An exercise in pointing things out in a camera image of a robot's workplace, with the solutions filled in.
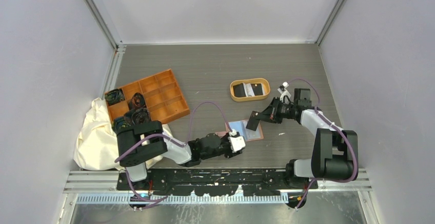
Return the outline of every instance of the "metal frame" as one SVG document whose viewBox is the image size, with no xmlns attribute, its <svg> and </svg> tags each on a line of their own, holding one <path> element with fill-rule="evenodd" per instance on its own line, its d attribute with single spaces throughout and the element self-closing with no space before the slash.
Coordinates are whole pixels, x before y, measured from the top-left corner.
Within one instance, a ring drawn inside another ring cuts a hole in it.
<svg viewBox="0 0 435 224">
<path fill-rule="evenodd" d="M 92 15 L 94 16 L 95 20 L 97 21 L 99 27 L 103 31 L 104 35 L 106 36 L 107 40 L 109 41 L 110 45 L 114 49 L 117 49 L 118 44 L 113 38 L 113 35 L 110 32 L 109 28 L 107 27 L 107 24 L 104 22 L 104 19 L 101 16 L 101 13 L 99 12 L 97 6 L 95 5 L 94 0 L 85 0 L 85 3 L 88 6 L 89 10 L 91 11 Z"/>
<path fill-rule="evenodd" d="M 346 0 L 337 0 L 334 8 L 332 9 L 331 13 L 328 16 L 328 19 L 326 20 L 325 25 L 323 26 L 322 31 L 320 32 L 318 39 L 315 42 L 318 46 L 320 46 L 322 41 L 325 39 L 326 34 L 328 33 L 329 29 L 331 28 L 332 23 L 334 22 L 337 14 L 341 10 L 341 8 L 343 7 L 345 2 L 346 2 Z"/>
<path fill-rule="evenodd" d="M 64 193 L 114 193 L 117 191 L 118 171 L 71 171 Z M 318 181 L 319 188 L 310 192 L 324 191 L 372 191 L 371 184 L 365 169 L 359 169 L 358 178 L 349 183 L 337 183 L 334 181 Z M 282 192 L 300 192 L 300 190 L 282 190 Z"/>
<path fill-rule="evenodd" d="M 92 204 L 130 204 L 131 191 L 117 191 L 118 171 L 71 171 L 64 188 L 65 204 L 59 218 L 59 224 L 70 223 L 76 205 Z M 357 192 L 361 201 L 362 210 L 367 223 L 379 224 L 379 220 L 372 202 L 372 187 L 365 169 L 359 169 L 358 178 L 348 183 L 333 181 L 318 181 L 319 188 L 310 192 Z M 148 196 L 147 191 L 138 191 Z M 196 196 L 169 196 L 161 202 L 163 205 L 198 205 L 198 204 L 255 204 L 255 203 L 286 203 L 287 193 L 298 193 L 301 190 L 282 190 L 281 196 L 243 196 L 239 187 L 232 196 L 210 197 Z"/>
<path fill-rule="evenodd" d="M 85 0 L 86 4 L 88 5 L 92 15 L 95 17 L 98 25 L 100 26 L 101 30 L 103 31 L 104 35 L 107 37 L 107 40 L 110 42 L 110 44 L 112 45 L 112 47 L 114 49 L 117 49 L 119 44 L 116 42 L 115 38 L 113 37 L 113 33 L 115 33 L 115 35 L 117 36 L 117 38 L 119 39 L 119 41 L 122 44 L 122 40 L 120 39 L 119 35 L 116 32 L 116 29 L 114 29 L 114 25 L 113 23 L 111 23 L 112 29 L 115 32 L 112 32 L 109 27 L 107 26 L 107 23 L 104 21 L 103 16 L 100 12 L 100 10 L 98 10 L 98 7 L 95 3 L 94 0 Z M 322 31 L 319 34 L 319 37 L 317 38 L 317 40 L 314 42 L 315 44 L 317 44 L 318 46 L 320 46 L 320 44 L 322 43 L 323 39 L 325 38 L 326 34 L 328 33 L 332 23 L 334 22 L 337 14 L 339 13 L 339 11 L 341 10 L 342 6 L 344 5 L 344 3 L 346 2 L 346 0 L 337 0 L 337 2 L 334 5 L 334 8 L 332 9 L 332 11 L 330 12 L 325 25 L 322 28 Z M 187 43 L 187 44 L 204 44 L 204 45 L 208 45 L 208 44 L 252 44 L 251 42 L 249 43 Z M 285 42 L 278 42 L 278 43 L 274 43 L 274 44 L 288 44 Z M 167 44 L 144 44 L 144 45 L 167 45 Z"/>
<path fill-rule="evenodd" d="M 110 61 L 109 70 L 107 71 L 106 80 L 104 82 L 104 87 L 102 90 L 101 98 L 103 98 L 104 93 L 115 89 L 116 79 L 118 78 L 118 73 L 121 67 L 121 61 L 125 53 L 125 46 L 119 45 L 116 52 L 114 53 L 112 60 Z"/>
</svg>

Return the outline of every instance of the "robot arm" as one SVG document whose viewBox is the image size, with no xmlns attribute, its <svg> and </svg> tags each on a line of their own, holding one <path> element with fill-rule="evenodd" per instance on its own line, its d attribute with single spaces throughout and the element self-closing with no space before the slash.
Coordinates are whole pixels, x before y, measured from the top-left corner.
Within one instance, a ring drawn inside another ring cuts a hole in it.
<svg viewBox="0 0 435 224">
<path fill-rule="evenodd" d="M 201 160 L 225 155 L 226 158 L 242 153 L 245 140 L 240 134 L 232 130 L 223 137 L 208 134 L 203 138 L 189 141 L 187 144 L 170 137 L 164 132 L 160 121 L 151 121 L 131 127 L 122 128 L 116 133 L 119 155 L 123 155 L 141 140 L 141 136 L 163 134 L 147 141 L 147 144 L 137 147 L 134 151 L 120 160 L 120 165 L 126 167 L 132 182 L 147 178 L 145 162 L 156 156 L 163 156 L 175 163 L 191 167 L 201 163 Z"/>
<path fill-rule="evenodd" d="M 349 179 L 353 172 L 352 156 L 336 129 L 343 132 L 350 142 L 358 164 L 357 134 L 354 131 L 343 130 L 337 126 L 332 128 L 331 124 L 333 123 L 324 117 L 322 111 L 316 111 L 312 106 L 310 89 L 296 88 L 293 102 L 291 102 L 290 94 L 286 90 L 287 86 L 286 83 L 280 86 L 278 90 L 281 97 L 274 97 L 263 112 L 253 111 L 251 113 L 246 128 L 255 131 L 260 120 L 280 124 L 283 118 L 294 119 L 315 136 L 315 141 L 311 159 L 291 160 L 288 164 L 288 168 L 291 168 L 293 175 L 296 177 L 332 180 Z M 333 148 L 337 148 L 343 154 L 333 154 Z"/>
</svg>

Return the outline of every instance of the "black card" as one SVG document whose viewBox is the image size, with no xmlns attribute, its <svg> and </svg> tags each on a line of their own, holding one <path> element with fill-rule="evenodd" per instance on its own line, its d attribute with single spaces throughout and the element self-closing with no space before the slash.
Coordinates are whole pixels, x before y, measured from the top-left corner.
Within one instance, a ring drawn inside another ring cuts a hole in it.
<svg viewBox="0 0 435 224">
<path fill-rule="evenodd" d="M 243 88 L 243 83 L 232 86 L 235 97 L 246 97 L 245 88 Z"/>
<path fill-rule="evenodd" d="M 252 87 L 252 90 L 254 91 L 255 96 L 264 95 L 261 83 L 251 83 L 251 87 Z"/>
</svg>

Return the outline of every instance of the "white enclosure panel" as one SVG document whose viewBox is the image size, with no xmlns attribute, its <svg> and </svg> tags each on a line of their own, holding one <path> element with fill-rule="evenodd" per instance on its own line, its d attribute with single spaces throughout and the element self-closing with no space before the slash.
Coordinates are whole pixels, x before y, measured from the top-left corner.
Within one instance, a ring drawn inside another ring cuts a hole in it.
<svg viewBox="0 0 435 224">
<path fill-rule="evenodd" d="M 336 1 L 95 0 L 126 44 L 315 42 Z"/>
<path fill-rule="evenodd" d="M 322 43 L 385 223 L 433 223 L 435 0 L 348 0 Z"/>
<path fill-rule="evenodd" d="M 0 215 L 55 223 L 113 49 L 83 0 L 0 0 Z"/>
</svg>

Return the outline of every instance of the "dark gray tabletop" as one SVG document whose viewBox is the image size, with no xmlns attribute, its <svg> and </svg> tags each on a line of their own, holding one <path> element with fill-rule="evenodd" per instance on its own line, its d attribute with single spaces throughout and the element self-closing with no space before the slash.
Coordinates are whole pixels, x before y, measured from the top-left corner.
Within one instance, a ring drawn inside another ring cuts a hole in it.
<svg viewBox="0 0 435 224">
<path fill-rule="evenodd" d="M 229 121 L 247 119 L 252 110 L 262 111 L 278 96 L 277 88 L 296 77 L 309 80 L 321 96 L 320 108 L 340 125 L 319 49 L 314 44 L 261 45 L 155 45 L 128 46 L 121 63 L 116 85 L 172 69 L 190 110 L 203 101 L 218 103 Z M 264 100 L 237 103 L 230 97 L 233 80 L 265 78 L 271 92 Z M 293 82 L 288 88 L 309 88 L 304 82 Z M 317 102 L 315 93 L 311 99 Z M 169 124 L 174 137 L 185 141 L 189 117 Z M 294 120 L 282 124 L 261 123 L 264 139 L 247 142 L 242 155 L 231 159 L 223 156 L 203 161 L 200 168 L 282 168 L 290 159 L 310 158 L 314 136 Z M 224 131 L 219 110 L 209 104 L 195 113 L 192 138 Z M 155 167 L 179 167 L 168 159 Z"/>
</svg>

